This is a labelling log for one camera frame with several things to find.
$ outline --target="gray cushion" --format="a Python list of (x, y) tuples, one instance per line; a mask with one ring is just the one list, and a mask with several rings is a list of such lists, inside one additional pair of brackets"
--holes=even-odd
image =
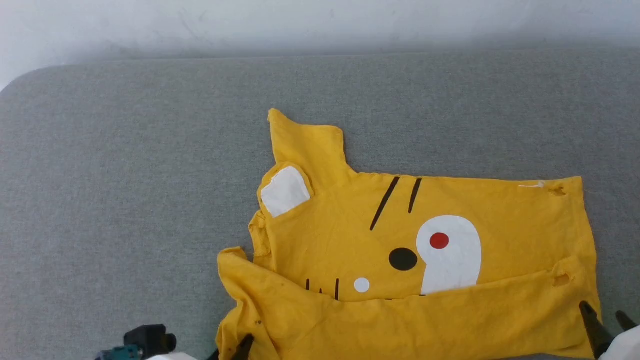
[[(88, 359), (164, 323), (205, 358), (250, 249), (270, 107), (360, 171), (584, 177), (604, 320), (640, 320), (640, 51), (112, 62), (0, 94), (0, 358)], [(532, 357), (549, 359), (549, 356)]]

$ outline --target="hole in fabric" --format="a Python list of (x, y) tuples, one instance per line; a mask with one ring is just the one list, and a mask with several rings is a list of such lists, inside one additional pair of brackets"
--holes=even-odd
[(549, 189), (549, 192), (554, 194), (555, 196), (565, 196), (566, 193), (564, 192), (564, 188), (562, 186), (559, 186), (555, 189)]
[(569, 275), (567, 274), (563, 274), (560, 276), (557, 276), (554, 279), (554, 286), (564, 286), (567, 285), (569, 283), (571, 279), (569, 278)]

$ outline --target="black stripe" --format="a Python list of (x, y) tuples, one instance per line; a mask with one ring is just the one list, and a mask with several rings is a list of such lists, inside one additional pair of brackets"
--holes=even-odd
[(391, 184), (389, 185), (389, 189), (387, 189), (387, 193), (382, 197), (380, 206), (378, 206), (378, 210), (376, 211), (376, 216), (373, 217), (373, 221), (371, 222), (371, 227), (369, 228), (370, 231), (372, 231), (376, 226), (376, 222), (378, 222), (378, 218), (380, 217), (380, 214), (382, 214), (382, 210), (385, 208), (387, 201), (391, 197), (391, 193), (394, 192), (394, 188), (396, 187), (398, 180), (400, 180), (399, 176), (394, 177), (393, 181), (391, 181)]
[(420, 183), (422, 182), (422, 178), (417, 178), (415, 180), (415, 185), (413, 186), (413, 191), (411, 192), (411, 200), (409, 200), (409, 214), (411, 210), (413, 210), (413, 203), (415, 202), (415, 197), (418, 195), (418, 189), (420, 188)]

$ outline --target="t-shirt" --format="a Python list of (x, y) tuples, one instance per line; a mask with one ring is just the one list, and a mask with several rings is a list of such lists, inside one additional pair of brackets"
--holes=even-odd
[(582, 179), (503, 181), (354, 171), (342, 131), (269, 112), (276, 165), (240, 248), (218, 257), (237, 307), (230, 359), (592, 357), (600, 312)]

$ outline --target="teal connector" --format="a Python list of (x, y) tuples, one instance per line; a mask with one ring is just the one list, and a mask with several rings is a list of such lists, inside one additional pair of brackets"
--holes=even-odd
[(101, 351), (95, 360), (140, 360), (142, 353), (136, 345), (115, 347), (111, 350)]

